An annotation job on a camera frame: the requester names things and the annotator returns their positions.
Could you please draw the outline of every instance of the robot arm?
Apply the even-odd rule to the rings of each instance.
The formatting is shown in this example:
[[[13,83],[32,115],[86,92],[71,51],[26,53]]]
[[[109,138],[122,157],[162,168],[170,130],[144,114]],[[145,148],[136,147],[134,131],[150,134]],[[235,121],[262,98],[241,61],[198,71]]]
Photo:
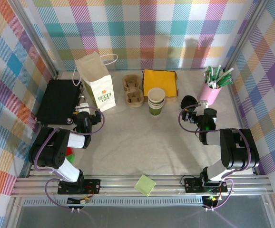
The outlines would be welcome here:
[[[92,125],[99,123],[101,121],[101,116],[97,111],[95,115],[90,115],[87,111],[82,109],[77,113],[74,121],[76,123],[76,132],[91,133]],[[42,127],[29,151],[29,161],[31,163],[34,163],[40,147],[53,130],[54,129],[51,127]],[[90,141],[91,135],[81,135],[70,130],[59,129],[44,146],[38,158],[37,165],[49,168],[63,177],[60,182],[61,184],[65,183],[71,185],[70,183],[73,183],[72,186],[76,185],[76,189],[79,190],[83,188],[83,186],[81,186],[84,182],[83,173],[66,159],[66,150],[68,147],[87,148]]]
[[[232,129],[220,129],[219,131],[210,131],[216,129],[216,114],[217,111],[208,108],[207,101],[199,103],[192,96],[185,96],[181,102],[181,108],[184,109],[190,105],[199,105],[191,107],[182,112],[182,119],[189,121],[191,124],[196,124],[200,131],[200,142],[203,145],[219,145],[221,147],[221,159],[215,164],[205,167],[200,174],[198,180],[186,178],[185,183],[188,188],[186,192],[215,192],[213,187],[220,187],[223,183],[223,176],[234,170],[244,168],[248,163],[248,152],[246,144],[241,135]],[[251,161],[248,169],[255,168],[259,165],[259,154],[249,129],[239,129],[246,138],[250,147]]]

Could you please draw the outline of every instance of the white paper bag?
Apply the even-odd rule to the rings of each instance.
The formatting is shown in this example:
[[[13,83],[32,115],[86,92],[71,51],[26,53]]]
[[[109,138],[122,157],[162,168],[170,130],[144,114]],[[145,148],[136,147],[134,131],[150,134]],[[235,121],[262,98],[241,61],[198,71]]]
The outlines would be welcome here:
[[[75,60],[77,71],[85,82],[87,92],[102,112],[115,106],[111,75],[99,54],[93,52]]]

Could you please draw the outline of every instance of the paper bag handle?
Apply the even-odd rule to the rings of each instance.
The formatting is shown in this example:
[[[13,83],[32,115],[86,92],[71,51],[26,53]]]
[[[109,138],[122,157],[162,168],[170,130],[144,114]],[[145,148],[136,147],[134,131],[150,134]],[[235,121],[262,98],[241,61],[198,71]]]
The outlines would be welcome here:
[[[104,64],[104,65],[109,65],[109,64],[115,63],[115,62],[118,60],[118,55],[117,55],[117,54],[107,54],[107,55],[102,55],[102,56],[99,56],[99,57],[101,58],[101,57],[103,57],[103,56],[117,56],[117,58],[114,59],[112,62],[106,63],[106,64]],[[79,86],[79,84],[80,84],[80,82],[81,82],[81,76],[79,75],[79,82],[78,82],[77,84],[75,84],[75,82],[74,82],[75,70],[76,70],[76,65],[75,65],[75,68],[74,68],[74,71],[73,71],[73,75],[72,75],[72,82],[73,82],[73,85]]]

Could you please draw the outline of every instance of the checkered pattern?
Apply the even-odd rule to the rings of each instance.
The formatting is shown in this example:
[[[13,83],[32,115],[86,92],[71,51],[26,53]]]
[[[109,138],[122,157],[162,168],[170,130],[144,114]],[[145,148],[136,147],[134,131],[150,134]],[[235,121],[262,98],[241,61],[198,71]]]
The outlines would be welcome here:
[[[239,42],[239,40],[241,38],[241,35],[244,32],[244,30],[245,30],[245,28],[246,28],[246,26],[248,24],[248,21],[250,20],[252,14],[254,12],[254,9],[255,9],[255,7],[256,7],[256,5],[257,5],[258,2],[259,2],[259,0],[253,0],[253,2],[251,4],[251,6],[250,6],[250,8],[249,8],[249,10],[248,10],[248,12],[246,14],[246,16],[245,16],[245,18],[244,18],[244,20],[243,20],[243,22],[242,22],[242,24],[240,26],[240,29],[238,30],[238,32],[237,32],[237,34],[236,34],[236,36],[235,36],[235,38],[234,38],[234,40],[232,42],[232,45],[231,45],[230,49],[228,50],[228,53],[226,55],[226,58],[224,59],[224,62],[223,62],[222,66],[225,67],[226,64],[227,64],[227,62],[229,61],[230,57],[232,56],[232,54],[234,52],[234,49],[235,49],[236,45],[238,44],[238,42]]]
[[[7,0],[0,0],[0,227],[35,137],[51,75]]]
[[[61,70],[74,70],[75,59],[94,51],[100,55],[118,54],[119,60],[107,65],[108,69],[217,66],[221,64],[221,55],[224,52],[226,55],[230,48],[226,43],[233,37],[231,34],[237,33],[233,31],[235,23],[244,19],[241,9],[250,3],[245,0],[33,2],[35,11],[24,0],[22,5]]]
[[[271,0],[234,66],[233,86],[275,191],[275,0]]]

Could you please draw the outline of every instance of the paper cup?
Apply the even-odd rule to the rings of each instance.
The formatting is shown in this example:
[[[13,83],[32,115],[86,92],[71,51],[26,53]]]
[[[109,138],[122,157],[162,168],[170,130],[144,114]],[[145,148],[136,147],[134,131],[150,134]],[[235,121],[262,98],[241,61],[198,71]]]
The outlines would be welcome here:
[[[163,108],[163,107],[161,107],[161,108],[159,108],[159,109],[154,109],[154,108],[152,108],[152,107],[149,106],[149,112],[150,112],[150,114],[153,115],[153,116],[158,116],[158,115],[160,115],[160,113],[161,113],[161,111],[162,111],[162,108]]]
[[[161,107],[164,106],[164,103],[162,103],[162,104],[160,104],[160,105],[153,105],[153,104],[149,104],[149,103],[148,103],[148,105],[149,105],[149,107],[152,107],[152,108],[161,108]]]
[[[162,108],[164,106],[164,103],[162,103],[161,105],[152,105],[148,103],[148,105],[149,105],[150,114],[153,116],[157,116],[157,115],[160,115]]]
[[[148,91],[148,100],[153,104],[160,104],[165,99],[165,92],[161,88],[152,88]]]
[[[165,102],[165,99],[163,99],[160,103],[153,103],[152,101],[148,100],[148,104],[151,104],[151,105],[161,105]]]

